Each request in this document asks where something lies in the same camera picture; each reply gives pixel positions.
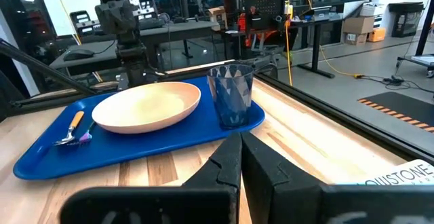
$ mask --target wooden table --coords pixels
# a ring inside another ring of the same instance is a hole
[[[405,163],[345,127],[255,80],[253,99],[264,122],[252,133],[285,158],[326,183],[353,183]],[[16,160],[63,108],[7,118],[0,124],[0,223],[58,223],[73,193],[96,186],[180,185],[207,161],[221,141],[144,157],[50,181],[23,181],[12,173]],[[244,190],[240,223],[251,223]]]

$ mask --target blue tray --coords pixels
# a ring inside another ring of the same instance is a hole
[[[93,96],[74,102],[61,112],[15,163],[14,174],[26,180],[52,179],[214,141],[227,137],[232,131],[251,130],[264,120],[264,111],[253,102],[249,112],[250,125],[236,130],[223,130],[214,112],[206,77],[188,79],[184,82],[191,83],[201,90],[201,100],[187,118],[173,126],[155,132],[130,135],[115,134],[95,126],[92,130],[93,139],[87,145],[50,147],[53,142],[64,138],[69,123],[78,111],[85,112],[75,131],[75,135],[81,136],[92,121],[94,107],[113,94]]]

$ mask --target cup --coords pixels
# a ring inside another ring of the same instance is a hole
[[[249,124],[253,71],[251,66],[242,64],[223,65],[208,71],[208,85],[222,128]]]

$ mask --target gray floor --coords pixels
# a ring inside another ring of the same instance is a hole
[[[412,43],[408,54],[413,54],[416,50],[416,46],[417,43]],[[365,48],[366,46],[355,47],[352,45],[341,45],[335,47],[333,53],[344,54],[348,52],[348,50],[363,50]],[[329,62],[335,69],[347,73],[390,77],[395,72],[396,57],[404,55],[407,48],[408,44],[399,45],[362,54],[335,58],[331,59]],[[425,53],[434,53],[434,43],[427,42],[425,51]],[[324,61],[319,63],[319,68],[330,73],[335,73]],[[398,75],[401,75],[407,80],[416,82],[423,88],[434,90],[434,79],[425,77],[425,67],[405,62],[401,66]],[[363,97],[388,92],[389,90],[387,90],[384,85],[374,81],[354,79],[339,74],[336,74],[334,79],[328,79],[298,67],[292,68],[292,78],[294,87],[372,125],[382,128],[405,141],[415,143],[419,147],[434,153],[434,145],[432,145],[434,134],[357,102],[357,99]],[[288,83],[288,69],[281,69],[279,71],[279,80]],[[432,99],[433,95],[428,92],[415,89],[399,90],[396,92],[434,104],[434,100]]]

